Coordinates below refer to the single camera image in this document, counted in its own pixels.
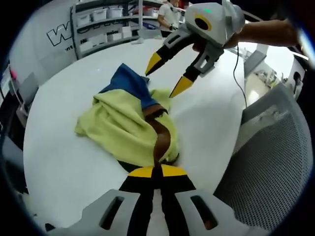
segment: white storage box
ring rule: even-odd
[[[77,26],[84,26],[91,22],[91,16],[89,14],[81,15],[77,17]]]
[[[108,35],[108,41],[116,41],[122,38],[122,33],[115,33]]]
[[[103,21],[106,19],[107,9],[97,10],[92,13],[93,21]]]
[[[91,49],[93,47],[93,44],[92,44],[92,42],[85,42],[84,44],[81,44],[80,45],[80,50],[81,50],[81,52],[83,52],[83,51],[86,51],[86,50],[88,50],[88,49]]]
[[[152,17],[158,17],[158,10],[155,10],[153,8],[149,8],[147,10],[143,11],[144,16],[152,16]]]
[[[132,37],[132,32],[130,26],[125,26],[122,28],[123,38]]]
[[[91,42],[93,47],[95,47],[99,44],[107,43],[107,36],[105,34],[100,34],[89,38],[89,42]]]
[[[123,16],[122,7],[112,7],[108,9],[107,18],[118,18]]]

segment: shelf item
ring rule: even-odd
[[[104,21],[107,16],[107,8],[94,11],[92,13],[93,22]]]
[[[122,33],[114,33],[114,34],[107,35],[107,38],[109,42],[113,42],[113,41],[120,40],[122,36],[123,36]]]
[[[122,34],[123,34],[123,38],[132,37],[131,27],[130,26],[123,27]]]
[[[108,9],[108,18],[118,18],[123,16],[122,7],[111,7]]]
[[[80,50],[81,52],[84,52],[91,49],[92,47],[93,47],[93,43],[88,41],[80,45]]]
[[[78,27],[88,25],[90,22],[91,22],[91,16],[89,14],[77,17],[77,26]]]
[[[99,44],[104,44],[107,43],[107,35],[105,34],[99,34],[94,37],[89,38],[89,42],[92,43],[93,47],[99,45]]]

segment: black cable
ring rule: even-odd
[[[245,99],[245,107],[247,108],[247,100],[246,100],[246,96],[245,96],[245,92],[244,90],[242,89],[242,87],[239,85],[239,83],[237,82],[236,78],[235,78],[235,70],[236,70],[236,67],[237,67],[237,64],[238,64],[238,58],[239,58],[240,54],[239,54],[239,48],[238,48],[238,45],[237,45],[237,60],[236,60],[236,64],[235,64],[235,68],[233,70],[233,77],[234,77],[234,80],[235,80],[235,83],[237,84],[237,86],[241,89],[242,93],[243,93],[243,96],[244,96],[244,99]]]
[[[2,98],[3,98],[3,100],[4,100],[4,94],[3,94],[3,92],[2,92],[1,85],[0,85],[0,93],[1,93],[1,97],[2,97]]]

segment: yellow finger pad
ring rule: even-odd
[[[128,176],[151,178],[152,166],[142,167],[130,172]]]
[[[157,54],[157,53],[154,53],[152,55],[152,57],[150,58],[150,61],[149,61],[149,64],[147,66],[147,70],[146,70],[146,73],[147,74],[151,69],[152,67],[157,64],[162,58]]]
[[[169,176],[185,176],[187,175],[186,171],[183,169],[176,167],[176,166],[168,166],[168,165],[162,165],[163,170],[163,176],[169,177]]]
[[[173,91],[171,92],[170,97],[175,97],[176,95],[180,94],[181,92],[192,86],[192,84],[193,82],[191,80],[187,79],[185,76],[182,76]]]

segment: white table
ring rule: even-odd
[[[162,45],[112,47],[75,62],[42,85],[25,132],[25,176],[35,212],[56,227],[81,218],[82,209],[109,189],[118,189],[127,172],[86,137],[77,137],[77,118],[123,62],[144,75],[152,53]],[[150,76],[150,89],[173,88],[197,53],[191,47]],[[232,155],[244,98],[233,79],[236,55],[225,51],[206,77],[173,99],[170,114],[180,139],[179,166],[199,189],[213,194]],[[243,59],[236,70],[244,86]]]

